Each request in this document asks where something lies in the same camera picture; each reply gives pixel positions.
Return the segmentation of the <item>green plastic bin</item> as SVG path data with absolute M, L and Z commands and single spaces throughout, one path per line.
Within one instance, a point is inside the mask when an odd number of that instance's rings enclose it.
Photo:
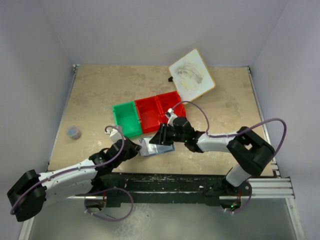
M 113 105 L 112 111 L 115 124 L 122 127 L 123 135 L 131 138 L 143 133 L 134 101 Z

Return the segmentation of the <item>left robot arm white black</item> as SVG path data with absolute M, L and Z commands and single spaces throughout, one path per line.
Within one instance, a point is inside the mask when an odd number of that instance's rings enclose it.
M 125 137 L 73 166 L 43 173 L 36 173 L 34 169 L 26 171 L 7 192 L 10 214 L 18 222 L 24 222 L 58 200 L 123 191 L 104 178 L 121 163 L 136 157 L 141 148 Z

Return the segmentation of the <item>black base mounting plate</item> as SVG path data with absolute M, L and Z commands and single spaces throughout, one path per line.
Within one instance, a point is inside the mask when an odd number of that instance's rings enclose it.
M 106 194 L 107 207 L 122 203 L 230 206 L 252 193 L 248 182 L 233 187 L 224 175 L 111 172 L 89 181 L 84 195 Z

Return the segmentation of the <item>white board wooden frame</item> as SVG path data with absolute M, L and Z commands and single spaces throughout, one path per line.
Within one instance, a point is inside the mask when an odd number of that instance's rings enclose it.
M 182 101 L 192 102 L 216 87 L 215 80 L 197 48 L 168 69 Z

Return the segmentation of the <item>blue card holder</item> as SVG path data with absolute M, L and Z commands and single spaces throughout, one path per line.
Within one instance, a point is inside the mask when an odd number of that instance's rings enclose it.
M 138 140 L 138 144 L 141 146 L 139 154 L 143 157 L 160 155 L 168 152 L 175 151 L 174 145 L 157 145 L 151 144 L 150 140 L 152 136 L 143 137 Z

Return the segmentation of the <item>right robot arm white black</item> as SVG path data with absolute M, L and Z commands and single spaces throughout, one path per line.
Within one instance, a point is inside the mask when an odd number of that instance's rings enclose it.
M 275 153 L 268 142 L 248 127 L 243 126 L 235 133 L 219 137 L 195 130 L 183 116 L 175 118 L 171 123 L 162 123 L 149 141 L 150 144 L 163 146 L 175 142 L 183 143 L 194 153 L 225 152 L 234 157 L 237 165 L 222 181 L 222 190 L 228 196 L 235 195 L 240 185 L 250 177 L 260 176 Z

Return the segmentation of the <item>red double plastic bin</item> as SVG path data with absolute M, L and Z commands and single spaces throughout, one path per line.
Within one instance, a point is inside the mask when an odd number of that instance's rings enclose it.
M 162 93 L 135 100 L 143 134 L 156 132 L 161 123 L 168 121 L 165 113 L 181 101 L 177 91 Z

